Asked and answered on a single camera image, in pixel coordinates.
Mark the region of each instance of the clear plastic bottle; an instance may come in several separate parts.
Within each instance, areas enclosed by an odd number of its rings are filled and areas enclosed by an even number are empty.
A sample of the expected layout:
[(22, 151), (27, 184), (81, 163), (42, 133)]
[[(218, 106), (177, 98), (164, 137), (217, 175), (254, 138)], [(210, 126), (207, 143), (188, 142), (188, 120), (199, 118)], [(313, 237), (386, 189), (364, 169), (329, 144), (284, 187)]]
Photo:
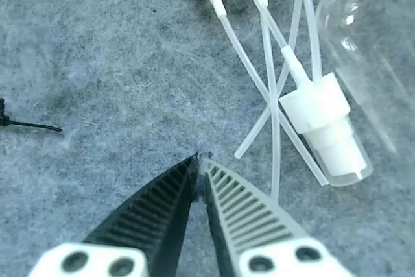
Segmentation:
[(360, 127), (375, 132), (388, 151), (381, 159), (369, 150), (375, 170), (398, 165), (412, 172), (415, 0), (321, 0), (317, 20), (324, 52), (370, 121)]

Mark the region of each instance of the screw hole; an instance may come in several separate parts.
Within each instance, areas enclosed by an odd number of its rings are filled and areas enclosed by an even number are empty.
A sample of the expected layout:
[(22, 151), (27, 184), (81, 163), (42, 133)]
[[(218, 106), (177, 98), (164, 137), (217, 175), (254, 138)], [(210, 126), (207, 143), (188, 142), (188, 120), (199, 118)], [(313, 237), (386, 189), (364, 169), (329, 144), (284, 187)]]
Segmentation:
[(112, 277), (125, 277), (132, 272), (134, 262), (128, 258), (121, 258), (112, 263), (110, 275)]
[(274, 268), (274, 264), (269, 258), (256, 256), (249, 261), (249, 268), (253, 272), (268, 272)]
[(85, 266), (88, 256), (85, 252), (74, 252), (66, 257), (62, 263), (62, 268), (66, 272), (76, 272)]
[(297, 258), (301, 261), (317, 261), (322, 258), (319, 251), (310, 247), (301, 247), (296, 251)]

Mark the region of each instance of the black cable tie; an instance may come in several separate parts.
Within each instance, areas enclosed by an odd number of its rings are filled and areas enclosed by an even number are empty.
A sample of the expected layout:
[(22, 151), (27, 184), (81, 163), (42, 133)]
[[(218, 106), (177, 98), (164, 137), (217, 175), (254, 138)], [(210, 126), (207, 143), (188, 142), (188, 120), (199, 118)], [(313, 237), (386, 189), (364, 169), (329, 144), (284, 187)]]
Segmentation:
[(36, 123), (21, 123), (19, 121), (10, 120), (9, 116), (5, 116), (5, 100), (3, 98), (0, 98), (0, 126), (8, 125), (29, 126), (32, 128), (42, 128), (56, 132), (63, 131), (61, 128), (55, 128), (54, 126), (38, 125)]

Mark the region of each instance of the plastic tube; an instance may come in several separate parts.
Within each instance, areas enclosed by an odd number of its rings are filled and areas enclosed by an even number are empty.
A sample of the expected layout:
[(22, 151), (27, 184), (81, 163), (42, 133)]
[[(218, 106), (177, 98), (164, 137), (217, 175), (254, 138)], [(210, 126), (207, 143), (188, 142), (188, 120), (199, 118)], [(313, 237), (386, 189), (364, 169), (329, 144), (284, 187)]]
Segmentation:
[[(244, 64), (248, 74), (251, 76), (251, 79), (254, 81), (254, 84), (257, 86), (259, 92), (263, 96), (264, 100), (269, 103), (270, 97), (268, 94), (268, 89), (265, 86), (264, 82), (261, 80), (261, 77), (258, 75), (258, 72), (255, 70), (254, 66), (252, 65), (248, 55), (246, 55), (241, 43), (239, 42), (235, 32), (230, 25), (227, 16), (221, 16), (220, 21), (225, 29), (226, 34), (228, 35), (230, 41), (232, 42), (233, 47), (235, 48), (239, 58), (241, 59), (242, 63)], [(291, 127), (290, 123), (288, 122), (287, 118), (285, 118), (284, 114), (279, 109), (279, 116), (281, 121), (281, 126), (283, 127), (284, 131), (286, 131), (287, 135), (290, 137), (294, 146), (298, 149), (301, 157), (304, 159), (310, 170), (313, 172), (315, 177), (318, 181), (326, 180), (323, 172), (321, 172), (319, 166), (317, 166), (316, 162), (314, 161), (313, 157), (310, 155), (309, 151), (306, 149), (304, 144), (301, 142), (300, 138), (298, 137), (295, 130)]]
[(272, 45), (270, 30), (261, 16), (262, 37), (265, 54), (265, 64), (267, 67), (268, 88), (270, 94), (269, 106), (271, 107), (272, 122), (272, 179), (271, 179), (271, 198), (278, 201), (279, 178), (281, 176), (281, 132), (279, 128), (279, 106), (277, 82), (275, 78), (274, 58), (272, 57)]
[(309, 28), (311, 63), (313, 67), (313, 82), (320, 83), (322, 79), (322, 57), (320, 51), (320, 40), (318, 38), (316, 12), (313, 0), (304, 0), (305, 13), (307, 14), (307, 24)]
[(305, 73), (301, 62), (298, 61), (291, 47), (288, 46), (288, 43), (285, 41), (285, 38), (283, 37), (277, 23), (271, 16), (271, 13), (268, 11), (268, 8), (263, 4), (262, 0), (254, 0), (254, 3), (256, 7), (259, 9), (261, 15), (267, 21), (273, 36), (275, 37), (276, 41), (278, 42), (278, 45), (281, 48), (281, 52), (283, 53), (284, 59), (286, 59), (286, 61), (289, 63), (291, 75), (297, 86), (300, 87), (300, 84), (309, 82), (309, 78)]
[(261, 116), (259, 116), (257, 122), (252, 127), (251, 131), (249, 131), (246, 138), (243, 142), (239, 145), (238, 149), (235, 151), (235, 157), (241, 159), (244, 156), (245, 152), (249, 149), (252, 142), (254, 142), (255, 138), (260, 133), (261, 129), (264, 127), (265, 123), (267, 122), (268, 118), (271, 116), (271, 109), (270, 106), (263, 110)]
[[(295, 46), (297, 44), (298, 29), (300, 28), (302, 5), (303, 5), (303, 0), (294, 0), (294, 8), (292, 11), (291, 30), (290, 30), (290, 38), (289, 38), (289, 45), (292, 47), (293, 50), (295, 50)], [(283, 91), (283, 87), (287, 81), (288, 74), (289, 74), (288, 62), (285, 61), (283, 65), (283, 69), (281, 71), (281, 75), (279, 76), (279, 79), (277, 81), (277, 91), (278, 91), (277, 98), (279, 98), (279, 96), (281, 95), (281, 92)], [(238, 159), (242, 158), (244, 153), (248, 150), (248, 148), (251, 146), (254, 139), (258, 136), (259, 132), (264, 127), (270, 115), (271, 115), (271, 109), (267, 105), (267, 107), (264, 109), (261, 116), (255, 123), (255, 125), (252, 127), (251, 131), (248, 133), (246, 138), (243, 140), (241, 145), (239, 145), (238, 149), (236, 150), (235, 152), (236, 158)]]
[(221, 16), (220, 22), (222, 22), (225, 32), (228, 35), (233, 45), (233, 48), (235, 48), (236, 53), (239, 55), (239, 58), (244, 64), (246, 70), (248, 71), (248, 74), (251, 76), (252, 80), (254, 81), (254, 84), (257, 86), (259, 92), (261, 92), (261, 95), (266, 100), (266, 102), (269, 102), (268, 89), (264, 85), (264, 82), (261, 80), (261, 77), (258, 75), (258, 72), (255, 70), (254, 65), (252, 65), (251, 60), (248, 58), (248, 55), (246, 55), (246, 52), (244, 48), (242, 47), (241, 43), (239, 42), (239, 39), (236, 36), (235, 31), (233, 30), (229, 22), (228, 17)]

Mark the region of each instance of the gray felt surface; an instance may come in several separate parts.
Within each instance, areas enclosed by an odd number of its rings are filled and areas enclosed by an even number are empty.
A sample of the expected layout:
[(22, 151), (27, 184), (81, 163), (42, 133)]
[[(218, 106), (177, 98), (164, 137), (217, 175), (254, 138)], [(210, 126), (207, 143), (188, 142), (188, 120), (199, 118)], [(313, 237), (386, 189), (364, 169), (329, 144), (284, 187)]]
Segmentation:
[[(259, 14), (251, 0), (224, 2), (265, 78)], [(270, 10), (288, 38), (292, 0)], [(233, 157), (265, 103), (207, 1), (0, 0), (0, 95), (13, 118), (64, 128), (0, 129), (1, 276), (25, 276), (48, 248), (80, 241), (194, 152), (270, 191), (269, 122)], [(283, 135), (281, 205), (356, 275), (414, 276), (412, 170), (392, 165), (358, 108), (352, 119), (375, 174), (322, 188)], [(195, 204), (178, 276), (219, 275), (207, 221)]]

